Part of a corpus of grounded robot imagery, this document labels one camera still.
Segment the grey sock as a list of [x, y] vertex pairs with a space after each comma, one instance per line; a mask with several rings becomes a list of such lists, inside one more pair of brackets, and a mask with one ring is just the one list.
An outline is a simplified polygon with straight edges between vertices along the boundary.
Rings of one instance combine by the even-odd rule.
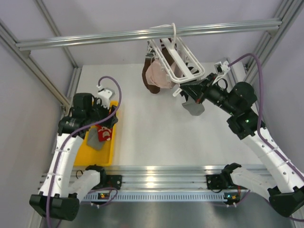
[[195, 100], [189, 96], [185, 97], [185, 102], [182, 103], [182, 107], [186, 109], [192, 116], [200, 116], [204, 113], [205, 107], [203, 104], [197, 104]]
[[86, 144], [97, 151], [102, 149], [104, 142], [99, 141], [98, 130], [96, 128], [92, 128], [88, 131]]

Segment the white plastic clip hanger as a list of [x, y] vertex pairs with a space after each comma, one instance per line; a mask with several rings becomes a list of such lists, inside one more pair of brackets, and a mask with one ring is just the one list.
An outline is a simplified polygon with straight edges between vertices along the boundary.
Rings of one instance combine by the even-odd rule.
[[155, 26], [155, 28], [166, 27], [173, 30], [172, 38], [161, 38], [160, 45], [157, 45], [154, 39], [147, 41], [155, 51], [155, 60], [159, 60], [162, 69], [167, 72], [171, 81], [178, 86], [182, 83], [202, 79], [205, 75], [205, 68], [183, 40], [177, 37], [175, 24]]

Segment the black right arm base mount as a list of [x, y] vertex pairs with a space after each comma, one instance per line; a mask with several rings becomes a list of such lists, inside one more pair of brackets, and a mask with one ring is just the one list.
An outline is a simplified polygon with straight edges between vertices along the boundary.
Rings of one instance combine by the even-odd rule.
[[207, 189], [213, 192], [220, 190], [247, 190], [245, 187], [238, 186], [225, 180], [221, 174], [206, 175]]

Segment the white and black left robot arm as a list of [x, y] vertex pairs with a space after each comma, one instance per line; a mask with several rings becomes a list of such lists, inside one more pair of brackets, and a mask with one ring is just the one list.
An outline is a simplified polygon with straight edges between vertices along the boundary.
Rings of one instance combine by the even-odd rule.
[[30, 206], [50, 223], [51, 219], [72, 221], [80, 203], [92, 190], [106, 187], [107, 175], [102, 166], [86, 167], [83, 175], [70, 183], [76, 155], [92, 126], [108, 129], [118, 122], [119, 105], [111, 105], [114, 92], [104, 89], [74, 95], [72, 107], [58, 124], [57, 143], [46, 178], [37, 194], [30, 196]]

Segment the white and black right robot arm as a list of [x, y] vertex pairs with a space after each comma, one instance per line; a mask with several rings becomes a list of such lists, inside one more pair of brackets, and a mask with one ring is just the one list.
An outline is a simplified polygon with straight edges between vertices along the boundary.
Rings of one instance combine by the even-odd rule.
[[252, 110], [257, 100], [249, 83], [238, 82], [230, 92], [215, 81], [211, 73], [200, 81], [190, 81], [180, 85], [182, 93], [201, 104], [208, 100], [226, 113], [231, 131], [247, 145], [267, 168], [274, 179], [252, 173], [242, 165], [226, 165], [220, 173], [224, 188], [244, 187], [264, 199], [281, 216], [289, 217], [304, 205], [304, 175], [274, 142], [265, 123]]

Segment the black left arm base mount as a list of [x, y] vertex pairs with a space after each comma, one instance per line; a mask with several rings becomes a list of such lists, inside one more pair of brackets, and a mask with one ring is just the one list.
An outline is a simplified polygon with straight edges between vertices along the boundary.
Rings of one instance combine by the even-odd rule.
[[94, 190], [103, 188], [121, 189], [122, 175], [105, 175], [101, 178], [100, 183], [93, 187]]

